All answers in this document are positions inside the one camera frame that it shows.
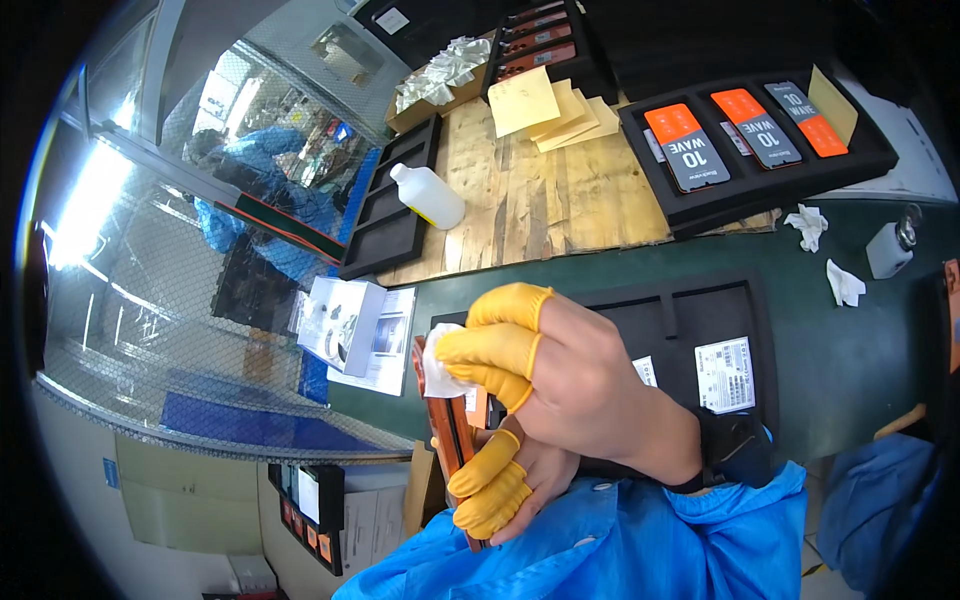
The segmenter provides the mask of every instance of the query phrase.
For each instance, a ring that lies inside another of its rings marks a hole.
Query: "hand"
[[[643,384],[616,325],[552,289],[513,283],[484,294],[436,356],[455,377],[496,394],[545,444],[667,485],[702,468],[696,417]]]
[[[512,416],[501,429],[477,431],[476,442],[483,447],[450,477],[447,489],[469,496],[454,512],[454,524],[473,538],[490,539],[491,545],[520,535],[544,506],[566,492],[580,465],[578,455],[525,436]]]

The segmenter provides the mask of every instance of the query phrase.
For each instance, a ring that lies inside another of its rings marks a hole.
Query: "white cloth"
[[[867,285],[863,281],[836,266],[830,258],[827,259],[827,281],[830,282],[837,306],[843,306],[844,302],[848,306],[857,306],[860,295],[867,293]]]
[[[804,239],[800,240],[800,247],[808,252],[820,250],[820,234],[827,230],[829,223],[827,218],[820,214],[820,208],[811,206],[807,208],[803,204],[797,203],[799,213],[791,212],[783,220],[784,225],[792,225],[799,229]]]
[[[453,323],[437,323],[426,336],[426,345],[423,347],[423,395],[430,397],[457,397],[476,388],[475,384],[466,383],[457,379],[444,369],[444,363],[437,360],[434,350],[437,342],[450,331],[463,329]]]

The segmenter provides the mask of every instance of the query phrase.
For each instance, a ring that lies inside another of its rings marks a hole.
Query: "wooden board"
[[[496,139],[476,98],[444,117],[436,172],[467,202],[464,220],[429,228],[421,257],[378,274],[380,285],[672,239],[623,131],[541,154],[522,132]],[[779,214],[715,232],[772,230]]]

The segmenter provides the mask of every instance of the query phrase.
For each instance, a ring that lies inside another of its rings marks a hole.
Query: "floor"
[[[833,466],[833,457],[827,456],[804,464],[807,494],[806,523],[804,525],[804,548],[800,554],[802,573],[813,571],[801,580],[801,600],[856,600],[864,598],[863,592],[847,587],[839,571],[831,571],[817,552],[817,525],[824,503],[824,488]]]

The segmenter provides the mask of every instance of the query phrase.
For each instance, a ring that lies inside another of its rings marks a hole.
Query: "blue lab coat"
[[[268,127],[259,132],[248,133],[237,141],[226,144],[222,150],[237,162],[259,172],[259,180],[271,191],[285,188],[296,205],[293,213],[295,218],[318,231],[329,231],[338,216],[329,196],[289,181],[274,160],[276,155],[299,152],[305,143],[306,140],[296,130]],[[197,209],[206,243],[217,252],[229,251],[237,237],[244,232],[246,224],[202,200],[194,200],[193,205]],[[294,281],[303,280],[323,265],[316,255],[283,240],[274,238],[266,244],[254,244],[253,247],[278,271]]]
[[[703,496],[579,478],[523,534],[474,554],[452,510],[334,595],[352,598],[798,598],[806,471]]]

